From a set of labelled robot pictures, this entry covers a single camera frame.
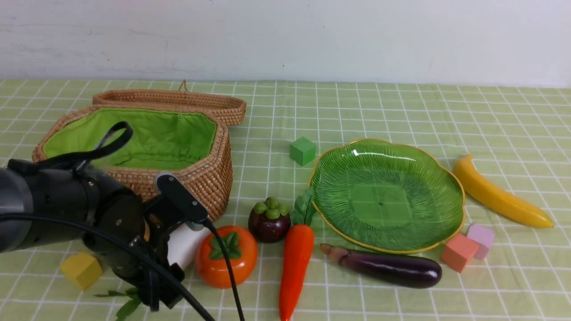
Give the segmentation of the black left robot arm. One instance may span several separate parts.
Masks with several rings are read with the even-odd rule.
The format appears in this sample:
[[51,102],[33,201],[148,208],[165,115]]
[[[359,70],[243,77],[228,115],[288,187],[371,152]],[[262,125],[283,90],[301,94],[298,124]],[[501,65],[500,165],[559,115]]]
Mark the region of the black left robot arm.
[[[72,170],[30,170],[15,166],[1,169],[1,213],[30,214],[62,221],[87,224],[114,235],[123,242],[136,240],[134,249],[153,255],[155,262],[178,282],[183,270],[170,263],[168,237],[159,220],[151,215],[150,205],[134,191],[102,171],[91,169],[84,174]],[[1,252],[12,252],[80,239],[116,276],[134,286],[141,301],[153,311],[152,300],[158,298],[174,308],[182,300],[180,291],[153,272],[131,254],[116,245],[80,229],[45,221],[1,222]]]

